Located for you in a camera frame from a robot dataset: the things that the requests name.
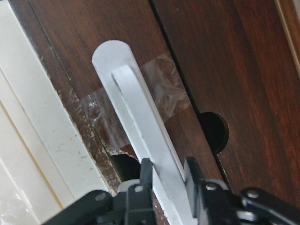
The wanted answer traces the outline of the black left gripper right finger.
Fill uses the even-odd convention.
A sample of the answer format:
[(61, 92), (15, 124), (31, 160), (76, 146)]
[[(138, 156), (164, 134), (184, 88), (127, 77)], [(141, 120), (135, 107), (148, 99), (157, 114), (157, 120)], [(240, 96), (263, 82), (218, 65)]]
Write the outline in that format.
[(185, 158), (185, 187), (192, 216), (199, 225), (239, 225), (240, 220), (222, 182), (207, 180), (193, 157)]

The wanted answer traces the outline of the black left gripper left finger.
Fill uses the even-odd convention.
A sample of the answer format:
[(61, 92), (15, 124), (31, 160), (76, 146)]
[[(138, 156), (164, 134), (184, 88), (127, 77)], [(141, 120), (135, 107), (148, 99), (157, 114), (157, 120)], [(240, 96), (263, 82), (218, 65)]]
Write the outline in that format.
[(139, 183), (131, 185), (127, 191), (125, 212), (127, 225), (153, 225), (155, 223), (152, 171), (151, 160), (142, 159)]

